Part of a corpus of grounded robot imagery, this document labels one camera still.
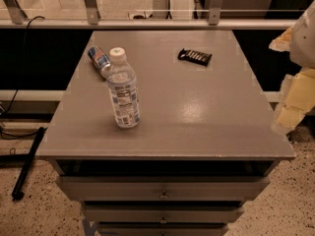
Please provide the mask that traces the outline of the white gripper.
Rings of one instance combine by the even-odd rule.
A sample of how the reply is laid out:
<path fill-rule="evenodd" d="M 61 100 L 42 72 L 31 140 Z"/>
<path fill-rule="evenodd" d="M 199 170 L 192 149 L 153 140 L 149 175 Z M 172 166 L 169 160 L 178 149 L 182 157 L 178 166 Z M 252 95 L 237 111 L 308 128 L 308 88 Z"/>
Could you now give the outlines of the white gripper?
<path fill-rule="evenodd" d="M 271 129 L 281 135 L 293 131 L 315 107 L 315 1 L 297 20 L 272 40 L 269 48 L 289 52 L 290 60 L 302 68 L 295 76 L 286 75 L 280 90 Z"/>

